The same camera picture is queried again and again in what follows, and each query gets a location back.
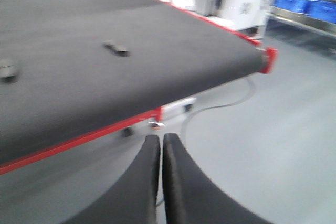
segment caster wheel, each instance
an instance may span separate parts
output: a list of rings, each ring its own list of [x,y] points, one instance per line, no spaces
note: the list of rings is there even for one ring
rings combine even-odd
[[[123,137],[129,137],[134,135],[134,131],[132,129],[132,127],[126,127],[124,129],[122,129],[121,134]]]
[[[192,104],[188,104],[188,105],[184,106],[184,112],[185,113],[189,112],[192,109],[193,109],[193,105]]]

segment epoxy floor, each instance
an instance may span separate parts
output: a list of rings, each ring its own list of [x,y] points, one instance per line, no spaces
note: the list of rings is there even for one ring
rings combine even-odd
[[[334,224],[336,41],[271,20],[264,44],[279,50],[272,74],[198,94],[192,112],[165,121],[155,133],[180,133],[223,191],[274,224]],[[252,96],[244,103],[204,111],[181,129],[193,112],[246,94]],[[140,123],[134,136],[116,132],[2,175],[0,222],[68,219],[121,176],[151,133]],[[165,223],[163,205],[158,223]]]

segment black conveyor belt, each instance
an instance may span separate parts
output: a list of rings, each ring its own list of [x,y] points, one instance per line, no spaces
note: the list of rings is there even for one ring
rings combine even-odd
[[[0,57],[21,67],[0,83],[0,164],[264,67],[254,46],[157,0],[0,0],[0,13]]]

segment black cable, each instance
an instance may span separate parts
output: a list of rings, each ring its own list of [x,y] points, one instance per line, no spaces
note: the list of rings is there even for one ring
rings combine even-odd
[[[256,85],[254,84],[254,82],[249,78],[249,77],[245,77],[244,80],[247,82],[248,84],[248,91],[246,93],[246,95],[244,95],[242,98],[240,98],[238,101],[235,101],[233,103],[229,103],[229,104],[224,104],[224,105],[219,105],[219,106],[211,106],[211,107],[206,107],[200,110],[195,111],[194,113],[190,114],[182,123],[181,126],[181,139],[185,141],[184,146],[186,147],[186,130],[188,127],[188,124],[190,123],[190,121],[197,115],[199,115],[200,113],[207,111],[207,110],[212,110],[212,109],[221,109],[221,108],[226,108],[226,107],[232,107],[232,106],[236,106],[239,104],[242,104],[243,102],[248,101],[249,99],[252,98],[252,96],[256,93]],[[162,203],[164,202],[164,199],[161,199],[157,204],[156,207],[159,207]]]
[[[161,206],[163,202],[164,202],[164,199],[162,198],[158,203],[156,203],[156,207]]]

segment red end cap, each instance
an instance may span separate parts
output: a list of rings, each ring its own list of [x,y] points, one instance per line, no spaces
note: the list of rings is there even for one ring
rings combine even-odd
[[[266,56],[267,56],[267,66],[260,71],[260,73],[271,73],[271,70],[275,64],[276,59],[278,58],[278,50],[272,47],[266,48]]]

